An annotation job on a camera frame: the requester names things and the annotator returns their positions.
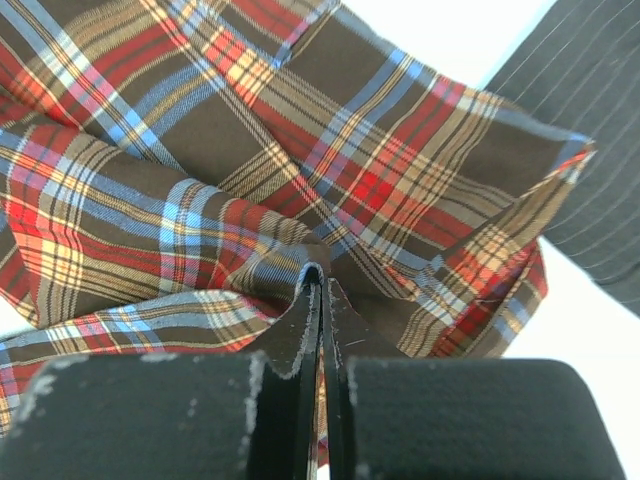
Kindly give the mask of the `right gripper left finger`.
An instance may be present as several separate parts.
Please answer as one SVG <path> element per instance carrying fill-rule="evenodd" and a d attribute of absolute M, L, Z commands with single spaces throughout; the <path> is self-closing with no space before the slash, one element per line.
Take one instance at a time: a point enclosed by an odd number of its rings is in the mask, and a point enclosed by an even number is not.
<path fill-rule="evenodd" d="M 45 364 L 1 443 L 5 479 L 312 479 L 322 284 L 235 354 Z"/>

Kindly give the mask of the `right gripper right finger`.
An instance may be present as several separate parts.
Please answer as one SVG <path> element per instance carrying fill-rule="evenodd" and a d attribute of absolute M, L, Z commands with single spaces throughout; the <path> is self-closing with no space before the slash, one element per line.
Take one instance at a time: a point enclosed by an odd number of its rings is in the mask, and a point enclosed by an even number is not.
<path fill-rule="evenodd" d="M 334 479 L 621 479 L 593 395 L 569 365 L 412 359 L 322 291 Z"/>

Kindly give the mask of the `red plaid long sleeve shirt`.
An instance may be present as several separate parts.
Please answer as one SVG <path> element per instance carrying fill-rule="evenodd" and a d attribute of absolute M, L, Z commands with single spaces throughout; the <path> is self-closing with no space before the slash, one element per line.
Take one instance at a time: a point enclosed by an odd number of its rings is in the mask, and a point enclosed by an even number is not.
<path fill-rule="evenodd" d="M 497 356 L 593 149 L 338 1 L 5 1 L 1 424 L 56 356 L 240 350 L 307 274 L 407 356 Z"/>

